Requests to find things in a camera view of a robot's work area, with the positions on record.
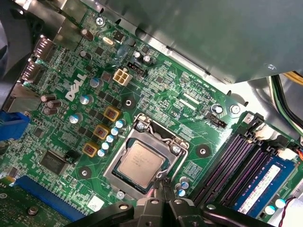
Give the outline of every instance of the yellow wire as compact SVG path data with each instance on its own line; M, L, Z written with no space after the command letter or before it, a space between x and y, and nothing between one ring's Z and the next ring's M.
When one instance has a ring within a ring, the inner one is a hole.
M286 72L283 73L283 75L289 78L291 81L303 86L303 77L299 76L295 72Z

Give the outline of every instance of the black wire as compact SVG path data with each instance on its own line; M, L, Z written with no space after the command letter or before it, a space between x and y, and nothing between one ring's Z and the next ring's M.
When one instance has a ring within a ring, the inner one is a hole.
M279 77L279 75L275 75L272 77L273 79L273 86L275 87L276 91L277 91L277 98L279 103L281 104L284 112L289 116L289 118L295 122L300 128L303 128L303 121L297 116L295 115L290 108L287 105L286 99L285 99L285 95L284 95L284 91L283 91L283 87L282 87L282 83L281 83L281 79Z
M287 199L287 200L285 201L285 202L286 202L286 205L285 205L285 207L284 207L284 209L283 209L282 218L281 218L281 221L280 221L278 227L282 227L282 225L283 225L283 220L284 220L285 215L286 215L286 208L288 207L288 205L290 204L290 202L291 202L293 199L295 199L295 198L296 198L296 197L291 197L291 198L289 198L289 199Z

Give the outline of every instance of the white label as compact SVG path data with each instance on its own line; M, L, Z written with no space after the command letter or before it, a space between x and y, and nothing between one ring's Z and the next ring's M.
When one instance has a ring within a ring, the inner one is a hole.
M258 183L249 197L245 200L242 206L238 209L239 212L243 214L247 214L248 211L252 208L252 206L256 203L258 198L262 195L262 193L267 189L276 175L279 173L280 168L276 165L272 165L262 180Z
M91 210L93 210L94 212L100 210L102 208L102 206L104 205L104 202L99 199L97 196L93 196L93 198L91 198L91 200L89 201L89 204L87 205L88 208L90 208Z
M79 91L80 87L83 85L83 82L85 81L87 76L86 75L82 76L81 74L78 74L77 77L80 79L80 81L75 79L74 84L71 85L71 91L67 92L65 95L65 98L67 98L71 102L74 101L76 93Z

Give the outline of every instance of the motherboard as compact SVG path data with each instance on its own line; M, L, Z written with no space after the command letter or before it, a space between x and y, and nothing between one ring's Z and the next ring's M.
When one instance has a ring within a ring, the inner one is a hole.
M268 221L303 179L298 143L262 116L92 9L79 28L75 50L38 41L24 72L35 79L19 86L42 103L1 149L1 178L60 198L43 201L69 206L69 221L135 205L165 176L196 206Z

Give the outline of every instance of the gray metal panel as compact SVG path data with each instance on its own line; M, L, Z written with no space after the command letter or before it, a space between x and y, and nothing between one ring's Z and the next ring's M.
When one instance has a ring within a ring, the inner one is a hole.
M225 82L302 67L299 0L99 2Z

